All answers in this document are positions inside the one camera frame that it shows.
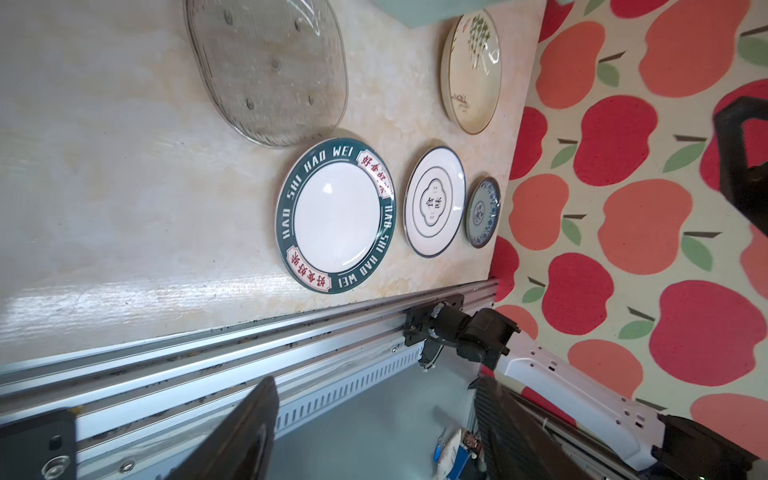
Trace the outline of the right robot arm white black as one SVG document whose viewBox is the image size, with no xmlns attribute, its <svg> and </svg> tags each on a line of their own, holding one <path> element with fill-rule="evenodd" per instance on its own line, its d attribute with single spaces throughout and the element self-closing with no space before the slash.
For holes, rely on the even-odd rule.
<svg viewBox="0 0 768 480">
<path fill-rule="evenodd" d="M 555 256 L 541 314 L 573 338 L 566 359 L 541 347 L 523 307 L 501 304 L 446 331 L 482 362 L 480 442 L 499 479 L 576 479 L 579 471 L 501 385 L 524 385 L 650 479 L 767 475 L 767 90 L 726 95 L 714 133 L 690 150 L 724 214 L 676 181 L 632 180 L 649 156 L 655 109 L 626 95 L 583 115 L 564 153 L 586 185 L 610 189 L 599 255 Z"/>
</svg>

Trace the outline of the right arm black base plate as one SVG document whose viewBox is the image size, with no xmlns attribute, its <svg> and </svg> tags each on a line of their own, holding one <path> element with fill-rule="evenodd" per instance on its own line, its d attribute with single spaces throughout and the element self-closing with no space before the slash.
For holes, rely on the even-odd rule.
<svg viewBox="0 0 768 480">
<path fill-rule="evenodd" d="M 464 296 L 454 294 L 407 309 L 403 329 L 405 345 L 430 340 L 454 346 L 469 322 L 463 305 Z"/>
</svg>

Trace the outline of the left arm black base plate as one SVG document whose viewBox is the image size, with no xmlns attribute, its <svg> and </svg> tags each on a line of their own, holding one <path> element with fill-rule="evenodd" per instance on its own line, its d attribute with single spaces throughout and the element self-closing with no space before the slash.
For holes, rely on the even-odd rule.
<svg viewBox="0 0 768 480">
<path fill-rule="evenodd" d="M 75 479 L 76 425 L 63 409 L 1 426 L 1 480 Z"/>
</svg>

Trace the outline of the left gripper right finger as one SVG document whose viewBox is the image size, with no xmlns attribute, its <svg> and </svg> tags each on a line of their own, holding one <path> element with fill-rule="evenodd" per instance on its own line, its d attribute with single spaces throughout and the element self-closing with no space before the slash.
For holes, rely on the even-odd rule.
<svg viewBox="0 0 768 480">
<path fill-rule="evenodd" d="M 490 377 L 478 377 L 474 410 L 490 479 L 577 480 L 589 475 Z"/>
</svg>

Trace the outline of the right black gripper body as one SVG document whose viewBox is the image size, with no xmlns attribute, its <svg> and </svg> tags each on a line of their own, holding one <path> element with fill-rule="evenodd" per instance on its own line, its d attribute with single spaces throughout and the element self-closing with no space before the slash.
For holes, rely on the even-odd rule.
<svg viewBox="0 0 768 480">
<path fill-rule="evenodd" d="M 720 192 L 767 235 L 767 164 L 750 167 L 743 125 L 767 120 L 767 100 L 741 96 L 714 116 L 720 158 Z"/>
</svg>

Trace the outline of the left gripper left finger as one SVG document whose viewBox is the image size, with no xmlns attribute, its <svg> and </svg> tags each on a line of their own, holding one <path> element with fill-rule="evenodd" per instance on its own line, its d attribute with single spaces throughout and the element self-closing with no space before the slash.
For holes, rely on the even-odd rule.
<svg viewBox="0 0 768 480">
<path fill-rule="evenodd" d="M 272 376 L 263 378 L 169 480 L 262 480 L 275 439 L 279 398 Z"/>
</svg>

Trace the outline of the large green rim lettered plate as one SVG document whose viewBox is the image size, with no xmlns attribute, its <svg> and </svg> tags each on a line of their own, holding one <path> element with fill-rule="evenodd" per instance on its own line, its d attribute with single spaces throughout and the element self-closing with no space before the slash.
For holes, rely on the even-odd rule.
<svg viewBox="0 0 768 480">
<path fill-rule="evenodd" d="M 341 294 L 381 265 L 396 217 L 394 182 L 374 149 L 354 138 L 323 140 L 299 157 L 280 189 L 277 248 L 300 285 Z"/>
</svg>

